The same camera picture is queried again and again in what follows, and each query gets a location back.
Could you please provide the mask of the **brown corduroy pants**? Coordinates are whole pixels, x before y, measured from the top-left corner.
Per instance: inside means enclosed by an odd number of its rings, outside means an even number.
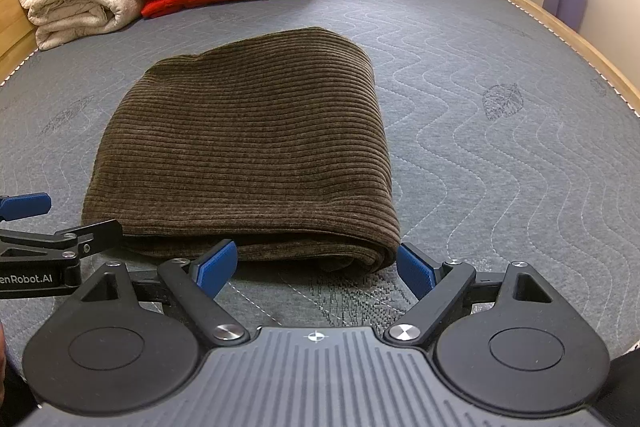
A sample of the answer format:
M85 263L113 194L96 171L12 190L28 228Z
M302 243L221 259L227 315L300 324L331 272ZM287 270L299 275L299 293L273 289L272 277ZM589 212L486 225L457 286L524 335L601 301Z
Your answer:
M157 62L96 153L81 220L107 219L154 257L231 239L244 261L388 267L400 228L370 58L308 27Z

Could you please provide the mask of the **grey quilted mattress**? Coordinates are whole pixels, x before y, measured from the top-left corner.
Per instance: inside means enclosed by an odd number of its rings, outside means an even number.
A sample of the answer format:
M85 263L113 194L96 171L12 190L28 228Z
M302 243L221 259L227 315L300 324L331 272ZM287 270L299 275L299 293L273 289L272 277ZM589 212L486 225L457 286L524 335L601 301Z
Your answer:
M506 0L217 4L36 53L1 90L1 191L52 208L17 228L77 225L107 121L154 63L308 26L370 56L405 241L480 271L526 261L612 355L638 341L639 119Z

